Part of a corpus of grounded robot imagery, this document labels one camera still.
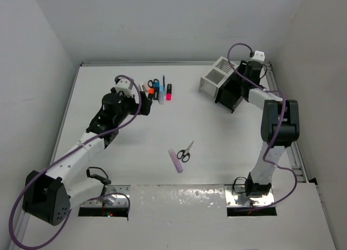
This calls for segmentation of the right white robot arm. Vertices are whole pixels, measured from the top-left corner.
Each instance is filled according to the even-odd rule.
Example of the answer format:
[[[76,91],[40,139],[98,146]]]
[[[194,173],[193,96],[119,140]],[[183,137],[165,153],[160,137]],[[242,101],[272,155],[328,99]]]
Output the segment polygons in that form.
[[[282,94],[267,91],[260,86],[262,63],[242,61],[236,72],[244,78],[241,82],[241,96],[248,103],[262,110],[260,134],[262,148],[259,158],[245,179],[244,189],[238,194],[250,197],[267,195],[272,187],[272,177],[285,149],[298,140],[299,106],[296,100],[288,100]]]

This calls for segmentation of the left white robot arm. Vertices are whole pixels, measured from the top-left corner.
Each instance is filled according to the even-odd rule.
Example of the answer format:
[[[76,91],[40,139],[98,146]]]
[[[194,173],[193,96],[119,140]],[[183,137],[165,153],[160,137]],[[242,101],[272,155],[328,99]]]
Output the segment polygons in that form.
[[[79,142],[73,147],[76,152],[64,158],[43,175],[32,171],[25,181],[22,209],[53,226],[59,225],[70,209],[92,198],[105,195],[111,180],[105,176],[86,171],[86,179],[73,184],[75,176],[92,158],[106,149],[119,133],[118,127],[129,116],[148,115],[152,101],[146,93],[139,92],[141,103],[134,95],[126,96],[125,91],[116,91],[104,95],[101,108],[91,120]]]

